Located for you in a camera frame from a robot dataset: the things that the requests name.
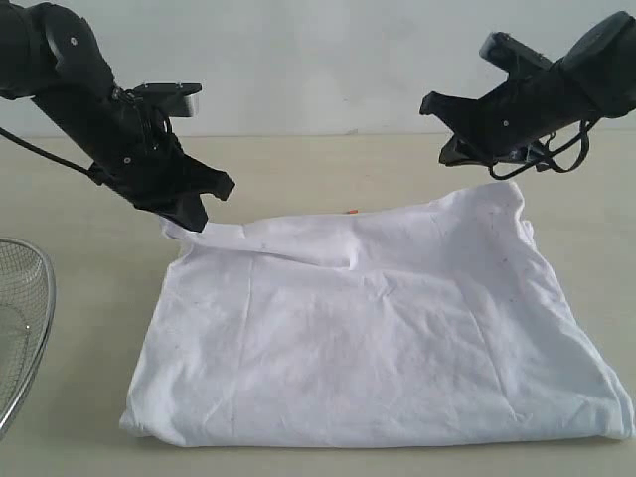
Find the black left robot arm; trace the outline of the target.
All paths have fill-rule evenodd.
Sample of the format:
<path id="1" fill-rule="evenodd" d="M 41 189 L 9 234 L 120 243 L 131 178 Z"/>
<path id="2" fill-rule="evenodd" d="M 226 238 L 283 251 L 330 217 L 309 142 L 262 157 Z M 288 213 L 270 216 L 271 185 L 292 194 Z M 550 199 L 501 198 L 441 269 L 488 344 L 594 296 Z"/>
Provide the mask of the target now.
<path id="1" fill-rule="evenodd" d="M 83 168 L 7 130 L 2 136 L 191 232 L 208 221 L 202 195 L 224 201 L 234 187 L 227 172 L 189 156 L 173 131 L 172 118 L 193 116 L 190 100 L 201 90 L 195 82 L 123 88 L 85 18 L 49 2 L 1 4 L 2 98 L 30 98 L 92 163 Z"/>

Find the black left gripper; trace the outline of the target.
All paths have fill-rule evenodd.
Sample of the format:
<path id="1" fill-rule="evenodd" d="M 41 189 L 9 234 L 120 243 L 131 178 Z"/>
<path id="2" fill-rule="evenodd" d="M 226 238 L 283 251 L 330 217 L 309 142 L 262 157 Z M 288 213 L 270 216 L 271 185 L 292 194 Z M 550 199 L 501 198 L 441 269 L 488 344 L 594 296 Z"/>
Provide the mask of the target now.
<path id="1" fill-rule="evenodd" d="M 208 222 L 201 197 L 210 194 L 227 200 L 233 180 L 186 154 L 174 134 L 149 145 L 146 139 L 112 124 L 90 126 L 91 179 L 137 208 L 190 232 L 201 232 Z"/>

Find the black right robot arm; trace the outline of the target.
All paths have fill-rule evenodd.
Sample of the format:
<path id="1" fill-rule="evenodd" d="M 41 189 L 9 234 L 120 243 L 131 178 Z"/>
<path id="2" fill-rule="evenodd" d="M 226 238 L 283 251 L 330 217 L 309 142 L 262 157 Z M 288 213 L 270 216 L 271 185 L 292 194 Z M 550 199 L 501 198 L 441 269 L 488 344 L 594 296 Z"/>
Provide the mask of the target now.
<path id="1" fill-rule="evenodd" d="M 479 55 L 506 72 L 503 83 L 478 99 L 432 91 L 421 103 L 420 114 L 452 132 L 439 154 L 446 167 L 483 166 L 494 179 L 499 164 L 515 165 L 509 178 L 531 168 L 563 174 L 556 156 L 578 145 L 578 168 L 590 130 L 635 108 L 635 19 L 625 11 L 592 27 L 554 62 L 504 32 L 490 34 Z"/>

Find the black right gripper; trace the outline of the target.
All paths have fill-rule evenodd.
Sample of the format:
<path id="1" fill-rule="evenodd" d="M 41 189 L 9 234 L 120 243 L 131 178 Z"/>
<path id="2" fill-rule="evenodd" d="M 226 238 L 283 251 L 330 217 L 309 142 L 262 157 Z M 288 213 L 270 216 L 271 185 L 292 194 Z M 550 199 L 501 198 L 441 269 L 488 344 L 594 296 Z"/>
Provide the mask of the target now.
<path id="1" fill-rule="evenodd" d="M 455 135 L 441 148 L 445 167 L 475 165 L 508 155 L 586 117 L 586 96 L 561 74 L 507 81 L 479 99 L 436 91 L 421 102 L 420 115 L 441 120 Z"/>

